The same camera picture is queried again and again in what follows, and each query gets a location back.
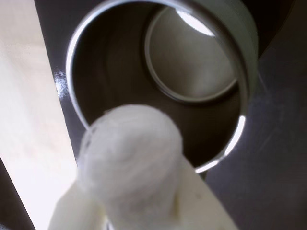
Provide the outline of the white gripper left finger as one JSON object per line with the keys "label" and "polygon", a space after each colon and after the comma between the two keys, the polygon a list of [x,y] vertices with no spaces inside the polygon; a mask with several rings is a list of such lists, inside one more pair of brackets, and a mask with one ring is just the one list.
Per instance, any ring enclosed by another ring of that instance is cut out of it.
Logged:
{"label": "white gripper left finger", "polygon": [[100,185],[75,181],[58,200],[49,230],[108,230]]}

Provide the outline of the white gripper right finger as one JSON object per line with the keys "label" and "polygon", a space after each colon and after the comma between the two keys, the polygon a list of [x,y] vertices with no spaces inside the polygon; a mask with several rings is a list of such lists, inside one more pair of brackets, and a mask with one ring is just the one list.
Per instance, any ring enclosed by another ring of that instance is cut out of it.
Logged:
{"label": "white gripper right finger", "polygon": [[169,230],[237,230],[208,185],[181,155],[167,158],[167,228]]}

